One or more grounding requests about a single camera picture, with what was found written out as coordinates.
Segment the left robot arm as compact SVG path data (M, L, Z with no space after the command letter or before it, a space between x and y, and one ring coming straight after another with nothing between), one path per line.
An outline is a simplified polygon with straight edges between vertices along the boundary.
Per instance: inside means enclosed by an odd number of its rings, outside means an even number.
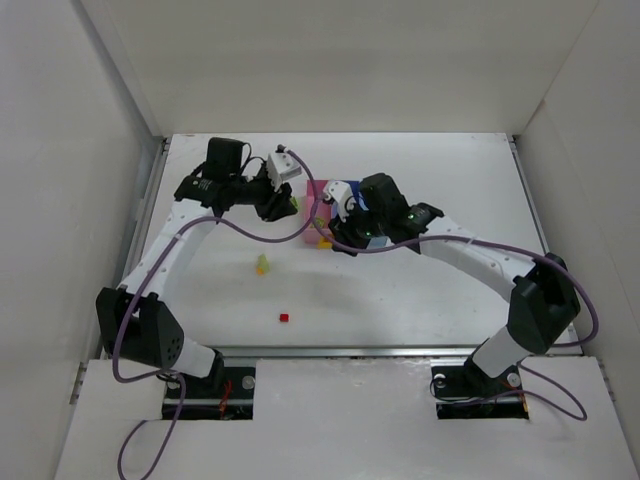
M236 205L254 207L265 222L292 216L290 179L302 167L284 147L244 174L246 143L210 139L206 159L185 176L174 193L160 233L137 265L115 288L103 288L96 310L105 351L117 370L122 359L215 384L223 369L221 354L190 339L171 311L171 298L205 238Z

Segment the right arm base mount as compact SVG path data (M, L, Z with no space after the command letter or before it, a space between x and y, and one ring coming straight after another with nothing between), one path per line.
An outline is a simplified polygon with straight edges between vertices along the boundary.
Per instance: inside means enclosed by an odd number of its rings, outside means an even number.
M431 376L429 390L439 420L529 419L515 365L497 378L479 382L471 380L462 365L433 366Z

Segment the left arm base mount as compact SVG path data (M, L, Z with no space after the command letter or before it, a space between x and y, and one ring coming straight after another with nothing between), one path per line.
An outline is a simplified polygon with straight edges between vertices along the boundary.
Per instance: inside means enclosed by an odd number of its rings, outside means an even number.
M244 421L253 419L256 365L231 365L219 387L205 379L185 377L186 394L178 419Z

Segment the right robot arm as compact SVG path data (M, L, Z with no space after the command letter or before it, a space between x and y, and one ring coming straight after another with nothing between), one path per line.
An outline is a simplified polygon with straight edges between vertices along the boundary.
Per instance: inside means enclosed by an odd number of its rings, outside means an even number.
M355 256L368 250L374 239L385 237L393 245L458 269L507 302L505 326L463 365L435 374L434 383L447 400L500 393L514 366L547 353L580 311L562 258L515 252L475 239L442 210L424 202L409 204L387 174L366 177L356 189L331 181L322 197L337 211L329 223L334 250Z

